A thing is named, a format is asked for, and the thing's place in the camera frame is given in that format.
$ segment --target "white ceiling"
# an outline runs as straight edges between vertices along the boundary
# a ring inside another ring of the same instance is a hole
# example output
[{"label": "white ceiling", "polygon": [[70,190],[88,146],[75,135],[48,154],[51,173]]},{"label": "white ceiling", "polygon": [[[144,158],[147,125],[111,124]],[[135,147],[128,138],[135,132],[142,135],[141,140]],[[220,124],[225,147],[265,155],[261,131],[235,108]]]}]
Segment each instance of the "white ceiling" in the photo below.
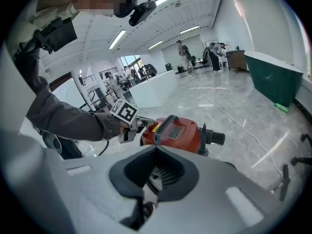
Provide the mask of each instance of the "white ceiling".
[{"label": "white ceiling", "polygon": [[[180,7],[176,7],[177,2],[181,3]],[[51,55],[41,51],[39,74],[51,82],[84,63],[146,54],[150,46],[161,40],[164,45],[172,44],[178,40],[180,31],[194,25],[211,28],[219,3],[220,0],[169,0],[135,27],[128,23],[130,16],[119,19],[80,12],[73,20],[78,39]],[[127,32],[115,48],[109,50],[121,29]]]}]

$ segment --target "brown cabinet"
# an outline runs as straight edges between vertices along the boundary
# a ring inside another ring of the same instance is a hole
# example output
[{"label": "brown cabinet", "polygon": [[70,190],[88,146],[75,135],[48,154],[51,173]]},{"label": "brown cabinet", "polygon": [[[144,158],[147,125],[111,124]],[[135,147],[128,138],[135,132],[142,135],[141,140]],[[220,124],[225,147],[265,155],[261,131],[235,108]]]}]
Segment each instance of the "brown cabinet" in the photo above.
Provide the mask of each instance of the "brown cabinet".
[{"label": "brown cabinet", "polygon": [[226,58],[228,59],[229,70],[235,69],[237,71],[247,71],[247,64],[245,58],[245,50],[236,50],[226,52]]}]

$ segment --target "green object on floor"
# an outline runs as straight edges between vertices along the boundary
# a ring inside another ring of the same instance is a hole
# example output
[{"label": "green object on floor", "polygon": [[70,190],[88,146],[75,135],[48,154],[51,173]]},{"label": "green object on floor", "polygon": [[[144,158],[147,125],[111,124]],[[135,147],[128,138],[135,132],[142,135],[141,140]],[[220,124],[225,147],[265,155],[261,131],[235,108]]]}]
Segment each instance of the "green object on floor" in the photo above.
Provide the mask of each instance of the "green object on floor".
[{"label": "green object on floor", "polygon": [[274,106],[277,107],[279,110],[285,112],[285,113],[288,113],[288,108],[287,107],[284,107],[282,106],[281,104],[278,104],[278,103],[274,103]]},{"label": "green object on floor", "polygon": [[289,107],[301,84],[303,72],[259,52],[245,52],[254,87],[273,103]]}]

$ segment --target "marble floor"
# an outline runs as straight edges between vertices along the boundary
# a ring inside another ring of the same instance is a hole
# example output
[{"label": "marble floor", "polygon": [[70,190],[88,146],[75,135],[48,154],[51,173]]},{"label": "marble floor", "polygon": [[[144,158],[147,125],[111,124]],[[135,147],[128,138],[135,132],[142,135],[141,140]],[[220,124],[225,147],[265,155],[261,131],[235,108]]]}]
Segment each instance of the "marble floor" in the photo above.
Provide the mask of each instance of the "marble floor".
[{"label": "marble floor", "polygon": [[[282,170],[289,165],[291,183],[287,198],[301,192],[310,167],[297,164],[293,167],[290,160],[294,156],[311,157],[311,148],[307,141],[301,142],[301,134],[312,134],[312,127],[295,105],[291,105],[286,114],[258,92],[247,73],[238,73],[224,69],[223,73],[214,74],[210,67],[198,69],[196,75],[185,73],[177,75],[178,88],[173,91],[168,101],[157,108],[141,109],[140,116],[157,119],[174,114],[197,122],[198,126],[206,123],[208,129],[226,135],[223,146],[207,145],[209,157],[233,163],[237,169],[251,180],[267,190],[277,186],[281,180],[271,157],[267,156],[256,140],[243,128],[232,121],[218,107],[228,112],[267,149],[277,167]],[[140,135],[135,141],[120,145],[116,139],[110,141],[105,155],[127,151],[139,146]],[[98,155],[106,142],[81,142],[79,148],[85,156]]]}]

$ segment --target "black pants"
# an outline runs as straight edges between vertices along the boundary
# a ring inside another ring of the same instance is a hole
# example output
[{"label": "black pants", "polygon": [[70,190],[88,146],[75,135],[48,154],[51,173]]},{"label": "black pants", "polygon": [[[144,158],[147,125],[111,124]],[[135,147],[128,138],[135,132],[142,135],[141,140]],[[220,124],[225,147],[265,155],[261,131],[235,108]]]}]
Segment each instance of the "black pants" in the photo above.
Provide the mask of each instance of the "black pants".
[{"label": "black pants", "polygon": [[210,59],[211,59],[211,62],[213,64],[213,68],[215,71],[218,71],[220,70],[219,68],[219,58],[215,56],[215,54],[211,51],[209,51],[209,56],[210,56]]}]

